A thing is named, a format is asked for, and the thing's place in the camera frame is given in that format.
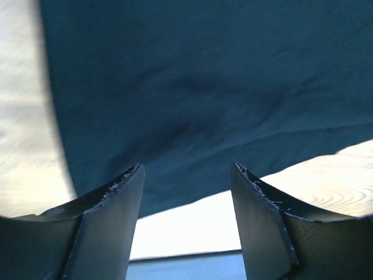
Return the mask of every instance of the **wooden floor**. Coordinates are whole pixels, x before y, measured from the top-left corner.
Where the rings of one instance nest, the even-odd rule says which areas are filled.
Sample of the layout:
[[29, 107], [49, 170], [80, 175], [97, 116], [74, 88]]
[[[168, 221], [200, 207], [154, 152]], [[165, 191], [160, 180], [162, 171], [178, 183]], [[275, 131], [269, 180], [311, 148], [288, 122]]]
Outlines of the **wooden floor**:
[[[40, 213], [75, 197], [46, 90], [31, 1], [0, 0], [0, 215]], [[373, 141], [264, 178], [320, 207], [373, 212]]]

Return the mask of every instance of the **wood grain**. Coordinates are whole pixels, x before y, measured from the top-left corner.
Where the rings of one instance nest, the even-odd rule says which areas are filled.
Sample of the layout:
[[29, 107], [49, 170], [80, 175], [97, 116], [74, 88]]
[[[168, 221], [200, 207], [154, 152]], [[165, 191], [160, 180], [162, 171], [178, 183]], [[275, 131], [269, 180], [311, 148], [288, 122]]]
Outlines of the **wood grain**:
[[[75, 197], [45, 86], [35, 8], [0, 0], [0, 215], [40, 213]], [[264, 178], [306, 202], [373, 212], [373, 141]]]

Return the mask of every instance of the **blue fabric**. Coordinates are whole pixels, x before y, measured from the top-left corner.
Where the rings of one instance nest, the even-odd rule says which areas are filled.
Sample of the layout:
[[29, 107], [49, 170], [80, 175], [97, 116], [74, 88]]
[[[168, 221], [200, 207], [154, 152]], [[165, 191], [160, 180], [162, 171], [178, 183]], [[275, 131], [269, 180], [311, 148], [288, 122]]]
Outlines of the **blue fabric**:
[[41, 0], [82, 195], [134, 163], [140, 217], [373, 138], [372, 1]]
[[130, 262], [126, 279], [247, 280], [241, 252]]

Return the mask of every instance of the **floor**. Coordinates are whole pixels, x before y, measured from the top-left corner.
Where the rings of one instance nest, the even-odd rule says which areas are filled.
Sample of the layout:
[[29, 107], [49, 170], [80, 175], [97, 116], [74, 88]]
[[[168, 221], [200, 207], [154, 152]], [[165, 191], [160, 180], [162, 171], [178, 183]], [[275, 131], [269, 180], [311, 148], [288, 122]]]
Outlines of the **floor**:
[[[0, 215], [39, 214], [75, 197], [55, 127], [35, 7], [0, 0]], [[320, 207], [373, 212], [373, 140], [264, 178]]]

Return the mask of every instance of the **teal cloth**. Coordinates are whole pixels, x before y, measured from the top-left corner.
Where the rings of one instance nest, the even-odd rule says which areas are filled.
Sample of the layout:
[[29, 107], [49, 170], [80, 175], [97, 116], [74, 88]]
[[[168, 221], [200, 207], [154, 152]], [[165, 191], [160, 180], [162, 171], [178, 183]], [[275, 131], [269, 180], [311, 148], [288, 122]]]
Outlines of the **teal cloth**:
[[134, 163], [140, 217], [373, 138], [372, 1], [41, 0], [82, 195]]

